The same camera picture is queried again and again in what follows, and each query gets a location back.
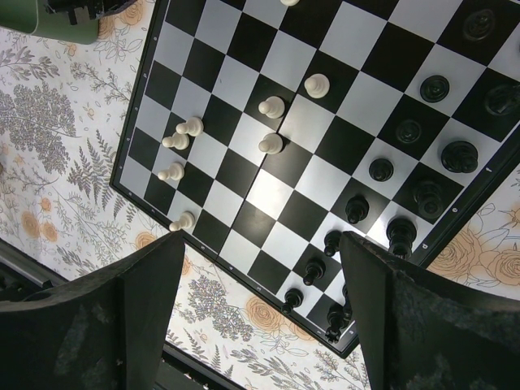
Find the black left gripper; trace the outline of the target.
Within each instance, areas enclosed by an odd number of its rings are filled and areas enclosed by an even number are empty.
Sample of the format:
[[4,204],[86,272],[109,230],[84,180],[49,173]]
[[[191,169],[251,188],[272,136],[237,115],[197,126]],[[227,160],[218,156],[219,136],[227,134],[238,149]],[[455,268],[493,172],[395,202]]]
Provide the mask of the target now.
[[44,1],[49,14],[62,13],[70,24],[82,24],[90,20],[117,15],[125,11],[134,0],[48,0]]

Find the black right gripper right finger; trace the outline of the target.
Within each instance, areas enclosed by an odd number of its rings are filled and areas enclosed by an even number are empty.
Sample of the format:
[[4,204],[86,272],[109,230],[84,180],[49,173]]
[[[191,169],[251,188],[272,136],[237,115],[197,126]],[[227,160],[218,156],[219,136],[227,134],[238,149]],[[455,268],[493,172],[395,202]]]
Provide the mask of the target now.
[[517,389],[519,302],[343,232],[340,259],[373,389]]

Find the green plastic tray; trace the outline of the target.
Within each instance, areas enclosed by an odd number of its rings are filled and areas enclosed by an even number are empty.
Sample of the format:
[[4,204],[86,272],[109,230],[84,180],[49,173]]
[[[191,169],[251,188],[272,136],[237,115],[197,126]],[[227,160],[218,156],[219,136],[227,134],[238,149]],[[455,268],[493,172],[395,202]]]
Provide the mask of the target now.
[[98,39],[98,26],[95,19],[72,25],[65,13],[48,13],[43,1],[1,1],[1,27],[12,32],[88,45]]

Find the black white chess board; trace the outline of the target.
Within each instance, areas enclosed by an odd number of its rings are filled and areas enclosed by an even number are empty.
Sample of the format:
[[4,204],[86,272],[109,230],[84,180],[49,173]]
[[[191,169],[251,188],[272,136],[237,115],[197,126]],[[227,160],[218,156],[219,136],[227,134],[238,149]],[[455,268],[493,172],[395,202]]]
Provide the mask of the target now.
[[[325,97],[305,80],[324,74]],[[429,76],[449,84],[422,100]],[[270,119],[268,97],[284,100]],[[403,120],[422,135],[396,138]],[[516,1],[160,1],[145,43],[111,177],[112,187],[163,225],[191,213],[186,241],[341,357],[357,341],[339,330],[345,302],[336,235],[381,246],[396,218],[416,229],[412,260],[430,262],[472,201],[519,149]],[[279,134],[277,154],[258,148]],[[446,170],[443,148],[479,152],[469,174]],[[387,158],[392,177],[369,166]],[[418,214],[414,186],[433,180],[444,204]],[[367,217],[347,221],[362,195]]]

